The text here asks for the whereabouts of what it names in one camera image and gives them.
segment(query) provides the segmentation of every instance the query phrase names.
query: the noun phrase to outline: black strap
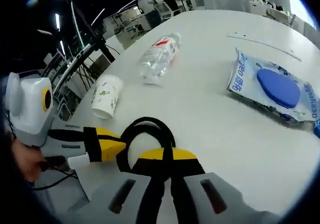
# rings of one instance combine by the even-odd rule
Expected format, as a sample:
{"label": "black strap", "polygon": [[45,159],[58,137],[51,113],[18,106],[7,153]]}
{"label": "black strap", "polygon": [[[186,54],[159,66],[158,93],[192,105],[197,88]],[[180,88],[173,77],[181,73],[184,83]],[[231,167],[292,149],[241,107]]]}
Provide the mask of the black strap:
{"label": "black strap", "polygon": [[121,141],[126,143],[125,149],[116,156],[117,165],[121,172],[132,172],[128,162],[128,151],[133,139],[141,133],[148,133],[158,140],[160,146],[164,148],[163,160],[173,160],[171,148],[176,146],[176,142],[170,129],[158,119],[142,117],[129,125],[121,135]]}

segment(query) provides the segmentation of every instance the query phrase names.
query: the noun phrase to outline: floor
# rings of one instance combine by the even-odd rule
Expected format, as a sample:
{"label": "floor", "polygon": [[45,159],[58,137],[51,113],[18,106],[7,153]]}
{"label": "floor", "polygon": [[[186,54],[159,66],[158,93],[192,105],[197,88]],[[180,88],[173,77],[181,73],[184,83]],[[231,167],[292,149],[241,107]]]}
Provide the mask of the floor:
{"label": "floor", "polygon": [[134,42],[136,42],[138,39],[140,39],[143,35],[145,35],[147,32],[144,32],[142,34],[135,34],[133,38],[131,38],[127,33],[119,33],[116,35],[116,38],[119,40],[119,42],[122,44],[124,49],[126,50],[129,48]]}

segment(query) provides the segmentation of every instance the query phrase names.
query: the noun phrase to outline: white paper cup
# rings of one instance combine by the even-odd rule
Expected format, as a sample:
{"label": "white paper cup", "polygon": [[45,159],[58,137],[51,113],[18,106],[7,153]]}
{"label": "white paper cup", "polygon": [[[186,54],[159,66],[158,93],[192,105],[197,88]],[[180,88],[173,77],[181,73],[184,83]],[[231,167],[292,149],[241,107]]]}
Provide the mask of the white paper cup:
{"label": "white paper cup", "polygon": [[91,108],[94,115],[102,119],[110,119],[114,115],[123,82],[113,75],[101,75],[95,84]]}

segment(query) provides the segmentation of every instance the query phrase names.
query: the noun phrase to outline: robotic arm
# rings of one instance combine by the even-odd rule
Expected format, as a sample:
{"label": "robotic arm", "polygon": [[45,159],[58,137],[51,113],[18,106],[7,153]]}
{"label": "robotic arm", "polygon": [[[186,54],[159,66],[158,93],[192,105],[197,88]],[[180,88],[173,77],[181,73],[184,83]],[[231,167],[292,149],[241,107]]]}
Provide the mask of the robotic arm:
{"label": "robotic arm", "polygon": [[70,125],[55,116],[48,78],[21,81],[10,73],[5,96],[16,136],[25,145],[39,147],[45,157],[63,156],[72,169],[111,160],[126,146],[105,129]]}

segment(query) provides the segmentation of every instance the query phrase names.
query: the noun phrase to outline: white table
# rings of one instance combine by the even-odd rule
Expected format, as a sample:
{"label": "white table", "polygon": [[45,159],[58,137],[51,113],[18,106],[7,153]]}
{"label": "white table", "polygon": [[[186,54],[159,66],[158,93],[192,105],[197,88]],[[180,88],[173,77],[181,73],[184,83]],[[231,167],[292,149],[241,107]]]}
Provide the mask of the white table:
{"label": "white table", "polygon": [[[162,35],[179,32],[182,45],[163,77],[163,86],[143,86],[137,61]],[[255,36],[291,49],[302,61],[265,45],[228,38],[230,33]],[[235,49],[282,65],[308,80],[320,94],[320,51],[307,38],[276,21],[234,11],[182,13],[147,33],[129,47],[105,73],[124,81],[125,88],[112,120],[91,111],[91,89],[72,122],[100,126],[119,135],[134,120],[151,116],[172,130],[177,147],[197,155],[206,172],[214,172],[243,193],[258,210],[285,214],[303,194],[320,159],[320,140],[310,132],[287,128],[241,103],[226,91],[236,57]],[[147,135],[132,143],[129,161],[158,147]],[[77,170],[87,195],[118,174],[115,162],[94,163]],[[158,223],[176,223],[170,193],[166,192]]]}

